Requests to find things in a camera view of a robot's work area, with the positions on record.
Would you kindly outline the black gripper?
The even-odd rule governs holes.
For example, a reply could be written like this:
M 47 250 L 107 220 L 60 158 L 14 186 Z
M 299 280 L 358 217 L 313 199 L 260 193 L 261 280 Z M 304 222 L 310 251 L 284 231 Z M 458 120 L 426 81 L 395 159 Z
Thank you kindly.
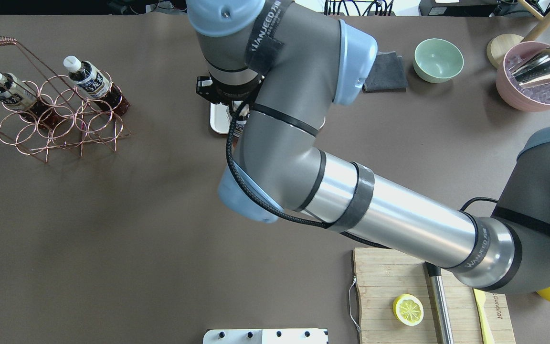
M 212 104 L 231 106 L 233 102 L 240 104 L 243 101 L 247 101 L 251 103 L 256 98 L 261 86 L 261 75 L 240 84 L 225 83 L 214 78 L 212 75 L 201 75 L 196 79 L 196 94 Z

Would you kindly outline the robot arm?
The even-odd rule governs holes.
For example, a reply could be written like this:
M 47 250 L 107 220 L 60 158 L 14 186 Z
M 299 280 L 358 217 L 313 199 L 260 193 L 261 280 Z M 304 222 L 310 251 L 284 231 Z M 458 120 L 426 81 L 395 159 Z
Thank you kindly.
M 216 87 L 250 116 L 218 192 L 234 211 L 369 240 L 497 293 L 550 287 L 550 127 L 534 133 L 489 217 L 452 209 L 315 148 L 331 104 L 349 105 L 378 46 L 292 0 L 189 0 Z

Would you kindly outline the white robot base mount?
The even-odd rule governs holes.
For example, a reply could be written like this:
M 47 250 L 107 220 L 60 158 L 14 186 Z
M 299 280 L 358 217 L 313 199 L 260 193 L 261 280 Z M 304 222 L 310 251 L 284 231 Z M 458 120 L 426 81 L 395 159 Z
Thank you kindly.
M 203 344 L 328 344 L 329 333 L 321 328 L 212 329 Z

